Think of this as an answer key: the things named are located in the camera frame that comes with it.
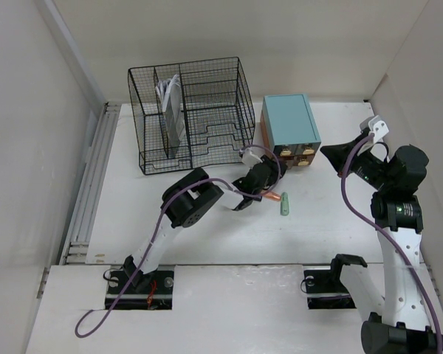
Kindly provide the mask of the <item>orange highlighter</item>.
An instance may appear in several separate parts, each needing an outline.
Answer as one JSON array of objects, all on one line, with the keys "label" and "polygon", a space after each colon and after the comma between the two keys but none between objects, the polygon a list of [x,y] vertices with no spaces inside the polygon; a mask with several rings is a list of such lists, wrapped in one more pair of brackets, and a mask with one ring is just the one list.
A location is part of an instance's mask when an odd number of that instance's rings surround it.
[{"label": "orange highlighter", "polygon": [[271,201],[276,201],[276,202],[280,202],[281,199],[282,199],[281,195],[279,195],[279,194],[277,194],[275,192],[266,192],[266,193],[263,194],[263,197],[267,198],[267,199],[269,199]]}]

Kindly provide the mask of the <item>green highlighter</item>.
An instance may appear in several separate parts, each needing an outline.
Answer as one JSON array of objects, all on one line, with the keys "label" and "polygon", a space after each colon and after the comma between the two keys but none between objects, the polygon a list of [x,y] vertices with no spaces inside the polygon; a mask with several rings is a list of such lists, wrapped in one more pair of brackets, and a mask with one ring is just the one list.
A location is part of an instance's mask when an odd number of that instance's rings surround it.
[{"label": "green highlighter", "polygon": [[281,209],[280,213],[282,216],[287,216],[289,214],[289,196],[287,192],[281,194]]}]

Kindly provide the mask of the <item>grey booklet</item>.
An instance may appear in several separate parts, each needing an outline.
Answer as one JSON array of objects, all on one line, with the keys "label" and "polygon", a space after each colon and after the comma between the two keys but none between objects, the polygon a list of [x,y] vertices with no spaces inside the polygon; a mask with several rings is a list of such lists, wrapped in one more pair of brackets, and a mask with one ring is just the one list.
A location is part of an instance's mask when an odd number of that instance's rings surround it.
[{"label": "grey booklet", "polygon": [[155,87],[163,116],[163,144],[169,159],[174,159],[186,136],[185,116],[182,110],[182,84],[180,75],[160,80]]}]

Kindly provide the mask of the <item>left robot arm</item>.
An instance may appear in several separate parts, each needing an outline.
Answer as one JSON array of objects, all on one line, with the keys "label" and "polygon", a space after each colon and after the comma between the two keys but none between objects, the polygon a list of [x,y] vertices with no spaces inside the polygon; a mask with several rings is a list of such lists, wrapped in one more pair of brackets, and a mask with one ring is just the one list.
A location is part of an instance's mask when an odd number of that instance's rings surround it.
[{"label": "left robot arm", "polygon": [[285,162],[267,155],[255,157],[246,176],[231,184],[211,178],[201,167],[192,170],[163,193],[154,233],[123,263],[125,284],[133,292],[145,291],[163,254],[181,229],[195,225],[217,203],[240,212],[254,201],[261,201],[286,171]]}]

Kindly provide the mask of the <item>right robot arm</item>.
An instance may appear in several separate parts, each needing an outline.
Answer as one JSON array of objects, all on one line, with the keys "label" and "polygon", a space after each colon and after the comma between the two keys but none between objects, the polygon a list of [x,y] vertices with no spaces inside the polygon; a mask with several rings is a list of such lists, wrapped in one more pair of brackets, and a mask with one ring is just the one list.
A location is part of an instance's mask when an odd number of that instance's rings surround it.
[{"label": "right robot arm", "polygon": [[320,151],[341,178],[348,208],[346,179],[358,175],[374,189],[372,218],[353,213],[377,231],[383,258],[385,292],[381,294],[360,256],[337,254],[327,272],[329,285],[347,289],[363,321],[365,353],[442,353],[443,334],[436,310],[418,271],[423,217],[416,191],[427,175],[429,158],[413,145],[399,147],[390,161],[378,159],[363,137],[323,146]]}]

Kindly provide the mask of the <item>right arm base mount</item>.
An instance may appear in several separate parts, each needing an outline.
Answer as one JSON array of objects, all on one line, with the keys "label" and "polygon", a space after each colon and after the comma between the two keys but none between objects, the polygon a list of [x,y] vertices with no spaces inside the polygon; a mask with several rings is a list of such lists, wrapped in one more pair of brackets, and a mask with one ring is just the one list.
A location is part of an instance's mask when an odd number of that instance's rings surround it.
[{"label": "right arm base mount", "polygon": [[305,268],[301,290],[307,295],[310,310],[355,309],[354,300],[340,281],[346,266],[367,268],[366,261],[357,255],[337,254],[328,268]]}]

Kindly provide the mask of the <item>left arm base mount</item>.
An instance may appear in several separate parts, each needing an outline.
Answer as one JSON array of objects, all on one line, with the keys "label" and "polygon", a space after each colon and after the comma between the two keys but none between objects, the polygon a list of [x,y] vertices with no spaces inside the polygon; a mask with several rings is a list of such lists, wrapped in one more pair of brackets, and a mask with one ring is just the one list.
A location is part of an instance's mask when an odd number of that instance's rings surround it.
[{"label": "left arm base mount", "polygon": [[[175,268],[161,266],[144,280],[143,287],[137,290],[132,284],[126,289],[115,310],[171,310],[173,304]],[[107,281],[105,309],[111,307],[119,292],[126,284],[128,277],[121,267],[112,267],[103,273]]]}]

